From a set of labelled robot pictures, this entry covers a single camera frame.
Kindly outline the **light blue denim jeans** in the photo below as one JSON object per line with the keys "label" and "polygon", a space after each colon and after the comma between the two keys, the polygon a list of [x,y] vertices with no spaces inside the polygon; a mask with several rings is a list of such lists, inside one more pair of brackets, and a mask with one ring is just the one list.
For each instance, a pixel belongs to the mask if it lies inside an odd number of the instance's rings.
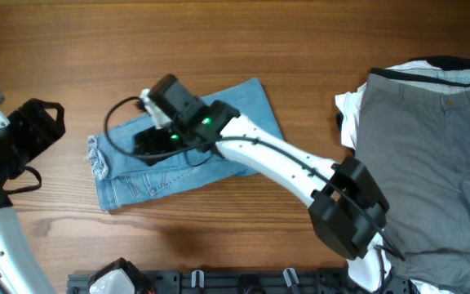
{"label": "light blue denim jeans", "polygon": [[[245,114],[267,133],[282,138],[272,107],[258,78],[202,98],[207,104],[221,100]],[[130,204],[163,198],[200,188],[231,176],[253,176],[256,170],[196,150],[152,166],[120,154],[105,135],[89,136],[87,158],[95,178],[99,205],[109,212]]]}

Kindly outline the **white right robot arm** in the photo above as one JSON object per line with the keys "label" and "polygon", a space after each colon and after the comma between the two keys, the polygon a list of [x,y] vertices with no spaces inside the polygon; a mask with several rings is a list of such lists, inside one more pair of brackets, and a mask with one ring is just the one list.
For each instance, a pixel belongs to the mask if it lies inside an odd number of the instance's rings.
{"label": "white right robot arm", "polygon": [[383,252],[389,241],[383,228],[389,205],[363,163],[309,154],[222,101],[159,105],[144,98],[136,105],[155,122],[134,137],[134,153],[142,160],[157,163],[197,149],[256,170],[307,207],[316,236],[347,260],[353,282],[369,292],[386,288]]}

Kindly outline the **black and grey mesh garment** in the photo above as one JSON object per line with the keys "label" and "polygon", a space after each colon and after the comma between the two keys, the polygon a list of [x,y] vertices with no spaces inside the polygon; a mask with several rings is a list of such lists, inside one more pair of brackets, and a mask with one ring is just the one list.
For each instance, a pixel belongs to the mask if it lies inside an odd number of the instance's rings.
{"label": "black and grey mesh garment", "polygon": [[455,56],[424,56],[370,73],[428,91],[456,94],[470,90],[470,59]]}

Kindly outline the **black base rail with clips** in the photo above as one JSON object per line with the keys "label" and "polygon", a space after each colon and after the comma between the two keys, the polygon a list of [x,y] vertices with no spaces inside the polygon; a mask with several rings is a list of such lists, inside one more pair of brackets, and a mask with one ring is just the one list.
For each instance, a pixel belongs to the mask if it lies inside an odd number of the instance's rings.
{"label": "black base rail with clips", "polygon": [[[229,294],[239,293],[239,283],[244,276],[250,275],[257,279],[267,293],[287,294],[292,293],[291,287],[286,283],[286,278],[281,271],[257,272],[257,273],[220,273],[205,272],[204,287],[192,286],[192,275],[182,274],[178,271],[146,271],[144,273],[154,283],[158,293],[166,294]],[[298,282],[295,285],[296,293],[303,294],[331,294],[331,293],[364,293],[365,290],[358,287],[348,277],[345,269],[324,269],[318,271],[298,271]]]}

